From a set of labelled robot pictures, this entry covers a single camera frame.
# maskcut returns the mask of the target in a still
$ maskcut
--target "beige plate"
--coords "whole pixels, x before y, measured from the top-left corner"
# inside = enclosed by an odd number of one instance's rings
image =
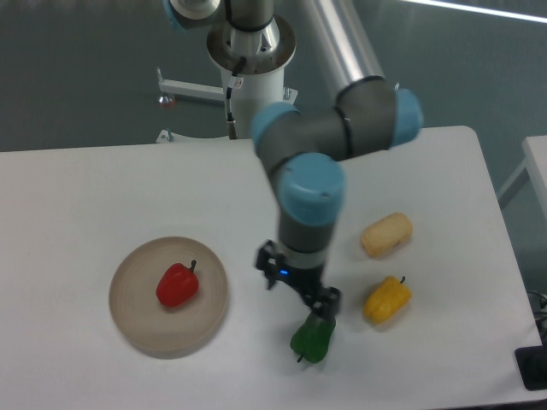
[[[197,294],[180,307],[164,307],[156,297],[163,273],[174,263],[197,261]],[[146,354],[175,358],[199,349],[219,326],[228,299],[224,267],[213,251],[186,237],[163,237],[135,249],[110,284],[112,319],[124,336]]]

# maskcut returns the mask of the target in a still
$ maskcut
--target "white stand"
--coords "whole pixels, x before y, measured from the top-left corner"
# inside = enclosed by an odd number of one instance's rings
[[[162,92],[160,104],[169,105],[172,103],[175,96],[200,98],[206,101],[223,103],[226,100],[224,90],[221,87],[213,87],[211,85],[201,85],[193,83],[185,83],[183,81],[174,81],[172,79],[163,79],[162,70],[158,67],[157,83]],[[298,97],[298,90],[289,87],[283,89],[283,101],[285,103],[294,104]],[[162,130],[158,136],[157,143],[182,143],[189,142],[201,138],[185,137],[179,134],[173,134],[168,130]],[[207,138],[207,139],[227,139],[227,137]]]
[[[522,142],[522,148],[525,159],[496,193],[497,201],[504,209],[530,180],[547,219],[547,136],[528,137]]]

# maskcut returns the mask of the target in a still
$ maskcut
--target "white table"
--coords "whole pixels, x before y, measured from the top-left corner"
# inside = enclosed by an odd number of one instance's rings
[[[331,351],[298,364],[308,312],[253,267],[276,207],[249,141],[0,155],[0,400],[15,409],[424,409],[544,399],[513,351],[538,345],[478,140],[424,130],[346,161],[348,193],[325,282],[344,292]],[[358,237],[393,211],[415,224],[382,261]],[[156,237],[194,237],[224,263],[230,306],[216,337],[179,360],[145,356],[109,314],[110,280]],[[390,326],[361,316],[384,276],[414,292]]]
[[[505,208],[530,180],[547,218],[547,136],[525,138],[522,148],[525,158],[501,186],[497,192],[497,200],[500,207]]]

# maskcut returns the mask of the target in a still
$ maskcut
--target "black cable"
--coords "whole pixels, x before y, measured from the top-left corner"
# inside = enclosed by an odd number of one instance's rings
[[[542,295],[541,293],[539,292],[534,292],[533,290],[527,290],[526,293],[528,295],[535,295],[535,296],[539,296],[541,299],[543,299],[542,302],[539,303],[539,306],[543,309],[547,306],[547,296],[545,295]]]
[[[226,20],[232,23],[232,0],[225,0],[224,7],[226,8]]]
[[[245,67],[246,62],[247,62],[247,59],[245,57],[239,58],[238,64],[232,71],[232,77],[237,77],[238,74],[241,73],[241,70],[243,70],[243,67]],[[234,122],[235,119],[233,118],[233,114],[232,114],[232,87],[230,86],[226,87],[226,101],[228,102],[226,120],[228,122]]]

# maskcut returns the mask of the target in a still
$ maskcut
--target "metal pipe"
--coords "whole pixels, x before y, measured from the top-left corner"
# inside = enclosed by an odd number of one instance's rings
[[[348,85],[384,74],[351,0],[297,2],[315,38],[319,65],[333,97]]]
[[[257,32],[274,17],[274,0],[225,0],[230,24],[244,32]]]
[[[186,19],[203,20],[219,7],[221,0],[171,0],[173,8]]]

